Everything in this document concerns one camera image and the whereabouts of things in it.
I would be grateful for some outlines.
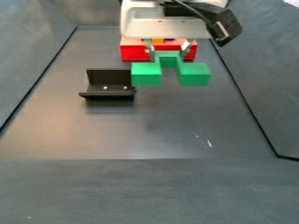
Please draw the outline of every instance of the red object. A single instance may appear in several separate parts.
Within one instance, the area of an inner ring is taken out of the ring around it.
[[[178,38],[175,40],[166,40],[162,44],[154,44],[157,51],[181,51],[186,38]],[[186,54],[185,60],[195,60],[198,51],[198,42],[194,41],[191,45],[191,51]],[[120,54],[122,60],[151,60],[150,55],[146,53],[146,43],[142,39],[122,38],[120,40]]]

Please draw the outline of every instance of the black metal bracket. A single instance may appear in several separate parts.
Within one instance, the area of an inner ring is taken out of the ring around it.
[[[79,96],[86,99],[135,97],[136,89],[131,86],[130,69],[87,69],[87,74],[88,90],[79,93]]]

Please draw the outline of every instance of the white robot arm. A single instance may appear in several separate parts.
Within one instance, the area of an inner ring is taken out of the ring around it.
[[[230,0],[191,0],[226,7]],[[210,39],[206,23],[197,17],[166,17],[162,4],[167,0],[124,0],[120,31],[127,39]]]
[[[210,39],[225,46],[241,33],[230,0],[124,0],[120,32],[127,39]]]

